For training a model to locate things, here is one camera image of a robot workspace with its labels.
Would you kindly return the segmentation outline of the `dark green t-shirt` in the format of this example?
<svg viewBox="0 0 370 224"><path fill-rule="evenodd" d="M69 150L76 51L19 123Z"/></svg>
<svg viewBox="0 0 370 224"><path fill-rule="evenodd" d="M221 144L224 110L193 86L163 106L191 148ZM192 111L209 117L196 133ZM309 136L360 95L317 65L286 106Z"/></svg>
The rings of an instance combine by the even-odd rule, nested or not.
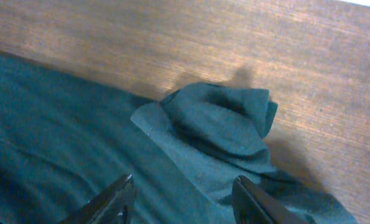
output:
<svg viewBox="0 0 370 224"><path fill-rule="evenodd" d="M154 101L0 54L0 222L57 223L125 174L134 223L234 223L243 175L309 223L354 223L271 163L269 91L194 83Z"/></svg>

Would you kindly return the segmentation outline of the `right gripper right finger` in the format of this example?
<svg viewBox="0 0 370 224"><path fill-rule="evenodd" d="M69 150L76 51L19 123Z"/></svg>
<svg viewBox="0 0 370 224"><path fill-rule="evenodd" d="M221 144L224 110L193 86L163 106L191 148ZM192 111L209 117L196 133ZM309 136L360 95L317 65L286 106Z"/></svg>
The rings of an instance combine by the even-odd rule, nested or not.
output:
<svg viewBox="0 0 370 224"><path fill-rule="evenodd" d="M231 192L237 224L307 224L248 178L235 178Z"/></svg>

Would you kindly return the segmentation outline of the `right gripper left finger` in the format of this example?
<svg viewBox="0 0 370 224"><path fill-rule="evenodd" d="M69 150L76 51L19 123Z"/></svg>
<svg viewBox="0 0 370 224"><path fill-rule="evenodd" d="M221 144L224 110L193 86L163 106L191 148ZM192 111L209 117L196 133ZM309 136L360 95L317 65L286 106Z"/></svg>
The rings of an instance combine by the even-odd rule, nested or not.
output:
<svg viewBox="0 0 370 224"><path fill-rule="evenodd" d="M130 224L135 200L132 175L123 175L59 224Z"/></svg>

